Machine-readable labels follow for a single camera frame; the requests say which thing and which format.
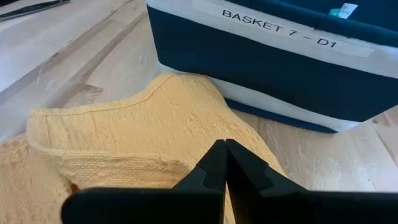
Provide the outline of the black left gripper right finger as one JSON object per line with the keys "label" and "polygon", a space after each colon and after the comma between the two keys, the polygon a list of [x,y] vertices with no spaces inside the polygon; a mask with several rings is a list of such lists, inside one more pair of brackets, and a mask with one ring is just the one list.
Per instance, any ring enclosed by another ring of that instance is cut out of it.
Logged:
{"label": "black left gripper right finger", "polygon": [[226,145],[237,224],[398,224],[398,193],[307,190],[234,139]]}

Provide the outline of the navy fabric basket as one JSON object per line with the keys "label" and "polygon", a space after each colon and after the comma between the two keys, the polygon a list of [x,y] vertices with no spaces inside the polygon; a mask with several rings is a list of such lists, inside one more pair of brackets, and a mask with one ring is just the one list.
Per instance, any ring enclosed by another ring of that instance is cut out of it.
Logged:
{"label": "navy fabric basket", "polygon": [[227,104],[323,133],[398,105],[398,0],[147,0],[164,70]]}

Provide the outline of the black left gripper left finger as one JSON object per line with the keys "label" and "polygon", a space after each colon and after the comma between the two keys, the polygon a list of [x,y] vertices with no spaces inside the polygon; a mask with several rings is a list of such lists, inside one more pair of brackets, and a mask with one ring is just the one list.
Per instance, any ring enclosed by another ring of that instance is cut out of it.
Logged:
{"label": "black left gripper left finger", "polygon": [[171,189],[81,190],[62,205],[63,224],[222,224],[228,150],[217,140]]}

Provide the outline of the yellow woven towel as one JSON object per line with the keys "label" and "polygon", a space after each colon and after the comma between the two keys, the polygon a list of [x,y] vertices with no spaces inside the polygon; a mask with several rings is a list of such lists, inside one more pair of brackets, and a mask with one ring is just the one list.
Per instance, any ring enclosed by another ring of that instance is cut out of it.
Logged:
{"label": "yellow woven towel", "polygon": [[32,110],[0,144],[0,224],[61,224],[72,186],[171,188],[218,139],[275,155],[206,77],[163,73],[124,100]]}

